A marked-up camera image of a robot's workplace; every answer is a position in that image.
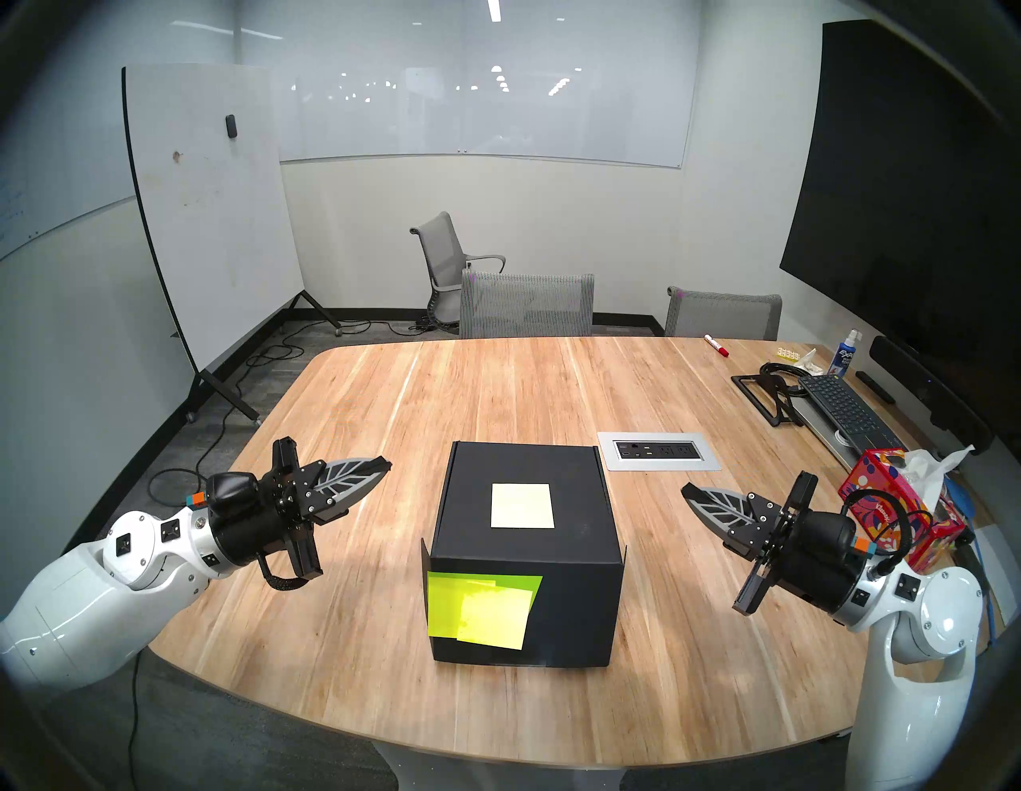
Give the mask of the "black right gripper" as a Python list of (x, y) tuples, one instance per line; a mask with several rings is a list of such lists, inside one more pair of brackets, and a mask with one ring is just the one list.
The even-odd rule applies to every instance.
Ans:
[(828, 614), (850, 596), (861, 575), (861, 554), (850, 548), (855, 527), (846, 514), (811, 509), (818, 481), (801, 472), (784, 505), (753, 492), (683, 486), (696, 517), (753, 564), (732, 605), (739, 614), (751, 616), (773, 587)]

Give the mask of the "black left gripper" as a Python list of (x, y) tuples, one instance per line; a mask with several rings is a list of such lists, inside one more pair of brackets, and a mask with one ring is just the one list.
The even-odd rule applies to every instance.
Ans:
[(302, 465), (292, 438), (276, 440), (272, 466), (262, 478), (252, 472), (218, 472), (206, 479), (212, 538), (226, 560), (237, 567), (256, 561), (266, 581), (286, 581), (268, 567), (268, 557), (282, 551), (294, 568), (289, 581), (311, 581), (323, 574), (314, 524), (345, 516), (391, 468), (383, 456)]

